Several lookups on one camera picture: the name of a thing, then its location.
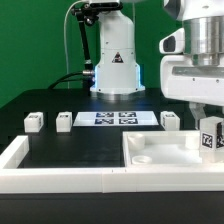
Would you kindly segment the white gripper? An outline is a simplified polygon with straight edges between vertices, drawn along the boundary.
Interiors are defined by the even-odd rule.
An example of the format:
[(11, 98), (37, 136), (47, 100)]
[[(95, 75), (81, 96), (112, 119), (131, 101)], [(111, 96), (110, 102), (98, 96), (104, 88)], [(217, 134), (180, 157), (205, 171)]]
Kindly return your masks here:
[(184, 34), (180, 28), (159, 43), (159, 50), (164, 54), (160, 84), (166, 98), (190, 102), (189, 109), (198, 130), (200, 120), (206, 117), (204, 104), (224, 106), (224, 56), (220, 56), (218, 66), (194, 66), (191, 57), (183, 54)]

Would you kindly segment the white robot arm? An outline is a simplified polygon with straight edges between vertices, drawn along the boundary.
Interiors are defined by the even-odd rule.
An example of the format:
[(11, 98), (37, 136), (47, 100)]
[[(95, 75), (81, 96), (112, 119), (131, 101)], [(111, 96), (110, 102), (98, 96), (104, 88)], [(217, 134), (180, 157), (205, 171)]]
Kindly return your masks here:
[[(135, 59), (134, 24), (122, 0), (88, 0), (99, 14), (101, 59), (91, 91), (109, 99), (142, 91)], [(224, 0), (163, 0), (182, 27), (159, 42), (162, 93), (187, 101), (195, 119), (205, 105), (224, 108)]]

